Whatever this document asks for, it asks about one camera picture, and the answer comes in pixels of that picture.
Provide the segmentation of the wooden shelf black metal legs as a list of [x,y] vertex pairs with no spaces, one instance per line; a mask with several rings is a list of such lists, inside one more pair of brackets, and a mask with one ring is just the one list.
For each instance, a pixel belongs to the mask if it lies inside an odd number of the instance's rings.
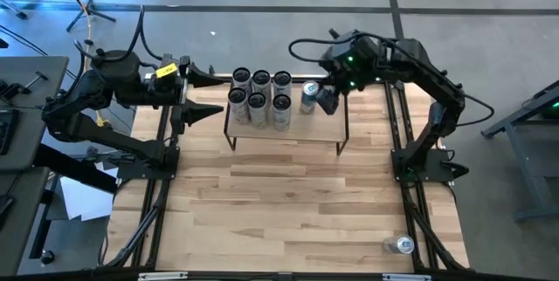
[[232,118],[231,108],[227,107],[224,121],[224,135],[232,150],[236,149],[237,138],[268,139],[286,141],[323,141],[336,144],[336,154],[340,155],[349,141],[348,101],[341,95],[334,115],[327,115],[320,106],[311,114],[300,112],[301,83],[292,85],[292,112],[289,129],[280,132],[273,126],[272,110],[268,111],[268,127],[257,129],[251,124],[240,125]]

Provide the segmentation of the blue Red Bull can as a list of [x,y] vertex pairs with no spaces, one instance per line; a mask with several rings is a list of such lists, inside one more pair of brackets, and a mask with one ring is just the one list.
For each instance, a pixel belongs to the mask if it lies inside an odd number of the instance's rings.
[[319,85],[315,81],[307,81],[302,85],[300,96],[300,111],[310,114],[314,112],[316,95],[319,92]]

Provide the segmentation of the black clamp tool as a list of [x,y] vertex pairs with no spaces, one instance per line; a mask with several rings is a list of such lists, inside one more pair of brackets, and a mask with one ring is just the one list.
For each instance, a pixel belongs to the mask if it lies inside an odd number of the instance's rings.
[[35,72],[36,77],[31,80],[26,85],[21,85],[20,83],[8,84],[3,79],[0,79],[0,99],[11,100],[18,94],[29,94],[31,93],[31,86],[37,83],[40,79],[47,81],[48,77],[41,72]]

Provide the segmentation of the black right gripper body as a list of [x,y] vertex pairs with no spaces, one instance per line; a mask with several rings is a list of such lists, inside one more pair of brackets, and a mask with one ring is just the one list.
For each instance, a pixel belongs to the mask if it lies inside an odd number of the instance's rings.
[[362,91],[376,82],[376,42],[370,37],[357,37],[359,31],[338,34],[331,31],[333,43],[321,55],[321,67],[338,92]]

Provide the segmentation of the black keyboard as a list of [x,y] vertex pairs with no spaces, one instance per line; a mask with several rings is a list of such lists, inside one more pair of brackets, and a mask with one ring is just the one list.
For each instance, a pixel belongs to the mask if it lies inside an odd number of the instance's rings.
[[6,155],[9,151],[19,114],[15,109],[0,109],[0,155]]

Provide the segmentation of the white metal bracket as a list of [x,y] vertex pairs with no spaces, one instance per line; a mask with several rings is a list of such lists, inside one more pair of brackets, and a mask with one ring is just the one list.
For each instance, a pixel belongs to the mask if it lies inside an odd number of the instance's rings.
[[421,274],[385,273],[382,281],[432,281],[431,276]]
[[137,281],[177,281],[189,278],[187,271],[152,271],[140,273]]

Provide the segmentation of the grey metal cart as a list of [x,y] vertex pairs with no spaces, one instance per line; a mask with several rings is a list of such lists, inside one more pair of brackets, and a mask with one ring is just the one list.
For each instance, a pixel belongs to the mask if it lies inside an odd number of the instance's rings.
[[517,222],[559,216],[559,79],[544,87],[507,117],[483,130],[487,139],[504,133],[514,151],[534,207],[516,214]]

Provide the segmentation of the black tripod stand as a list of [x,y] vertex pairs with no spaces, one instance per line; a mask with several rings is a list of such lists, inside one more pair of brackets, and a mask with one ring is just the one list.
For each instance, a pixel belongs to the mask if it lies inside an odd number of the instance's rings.
[[116,22],[116,19],[114,17],[110,17],[96,10],[93,0],[87,0],[86,3],[83,3],[82,0],[74,0],[74,1],[79,5],[79,14],[66,27],[67,32],[70,32],[72,28],[75,26],[75,24],[78,23],[78,21],[82,17],[86,18],[88,34],[91,34],[91,30],[92,30],[91,16],[101,17],[113,23]]

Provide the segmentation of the white beverage can black lid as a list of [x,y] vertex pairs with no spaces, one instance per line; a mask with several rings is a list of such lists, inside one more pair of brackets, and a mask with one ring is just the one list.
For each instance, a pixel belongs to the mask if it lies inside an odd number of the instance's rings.
[[258,70],[252,75],[252,90],[255,93],[262,93],[266,97],[271,96],[272,79],[266,70]]
[[248,98],[249,114],[252,126],[257,129],[267,128],[267,100],[263,93],[252,93]]
[[273,99],[273,124],[277,131],[286,131],[290,126],[291,99],[285,94],[276,95]]
[[241,88],[247,95],[252,93],[252,75],[245,67],[239,67],[232,73],[232,83],[234,88]]
[[274,95],[284,94],[288,97],[291,96],[292,91],[292,76],[289,72],[279,71],[273,76],[273,91]]
[[232,118],[240,125],[250,123],[248,95],[243,88],[234,87],[228,93],[228,100]]

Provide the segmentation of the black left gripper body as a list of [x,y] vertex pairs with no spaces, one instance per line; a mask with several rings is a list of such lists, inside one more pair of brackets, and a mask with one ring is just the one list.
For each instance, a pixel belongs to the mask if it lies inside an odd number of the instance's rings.
[[[176,64],[178,68],[176,73],[158,79],[155,71],[171,63]],[[182,105],[187,101],[189,66],[189,56],[174,58],[172,55],[162,55],[159,66],[150,76],[150,98],[152,99],[150,105],[154,109],[159,106],[169,108],[168,116],[172,135],[183,134],[187,126],[182,122],[181,111]]]

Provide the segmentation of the dark grey desk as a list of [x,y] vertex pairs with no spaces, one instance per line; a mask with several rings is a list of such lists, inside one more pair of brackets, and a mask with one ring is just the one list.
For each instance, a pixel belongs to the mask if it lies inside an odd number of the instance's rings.
[[0,154],[0,173],[31,166],[45,131],[40,107],[58,93],[69,58],[64,56],[0,57],[0,79],[7,84],[29,85],[31,92],[19,93],[9,105],[19,111],[15,133],[6,154]]
[[0,195],[14,199],[0,228],[0,277],[17,274],[49,174],[31,168],[0,175]]

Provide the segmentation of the silver blue beverage can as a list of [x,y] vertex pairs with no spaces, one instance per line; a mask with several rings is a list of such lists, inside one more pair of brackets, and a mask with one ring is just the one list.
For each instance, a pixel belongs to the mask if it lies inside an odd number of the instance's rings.
[[415,243],[408,235],[395,235],[383,240],[383,248],[394,254],[411,254],[415,250]]

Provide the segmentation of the yellow label sticker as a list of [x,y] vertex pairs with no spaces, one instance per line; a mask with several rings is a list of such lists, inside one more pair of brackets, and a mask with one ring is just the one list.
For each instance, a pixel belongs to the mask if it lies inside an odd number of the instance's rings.
[[176,73],[178,70],[175,63],[171,63],[164,67],[161,67],[155,71],[155,75],[158,79],[169,76],[170,74]]

